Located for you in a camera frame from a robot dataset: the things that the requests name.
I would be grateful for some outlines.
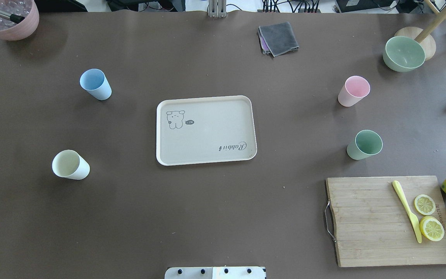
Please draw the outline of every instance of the metal bracket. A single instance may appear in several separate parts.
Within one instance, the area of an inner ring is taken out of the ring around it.
[[[209,17],[226,17],[226,0],[209,0]]]
[[[265,267],[168,268],[165,279],[266,279]]]

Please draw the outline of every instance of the bowl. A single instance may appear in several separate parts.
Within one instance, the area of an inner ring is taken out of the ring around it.
[[[31,1],[32,7],[30,9],[29,14],[25,17],[23,21],[9,27],[4,30],[0,30],[0,39],[4,39],[7,41],[17,41],[21,39],[25,39],[34,33],[37,29],[37,25],[39,25],[39,11],[37,10],[37,6],[34,0],[25,0]]]
[[[394,71],[412,71],[421,67],[425,58],[423,47],[409,37],[393,37],[384,46],[383,61]]]

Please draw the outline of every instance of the cartoon bear drawing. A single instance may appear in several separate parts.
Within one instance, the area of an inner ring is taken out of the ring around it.
[[[168,124],[170,124],[170,129],[180,129],[184,122],[184,110],[180,111],[167,111],[166,118],[168,119]]]

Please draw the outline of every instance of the blue cup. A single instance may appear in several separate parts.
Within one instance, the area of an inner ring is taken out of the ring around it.
[[[89,69],[80,76],[80,86],[97,100],[106,100],[111,96],[111,86],[100,69]]]

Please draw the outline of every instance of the green bowl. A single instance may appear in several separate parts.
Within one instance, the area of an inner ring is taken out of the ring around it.
[[[409,37],[393,37],[384,46],[383,61],[394,71],[412,71],[423,65],[425,58],[423,47]]]

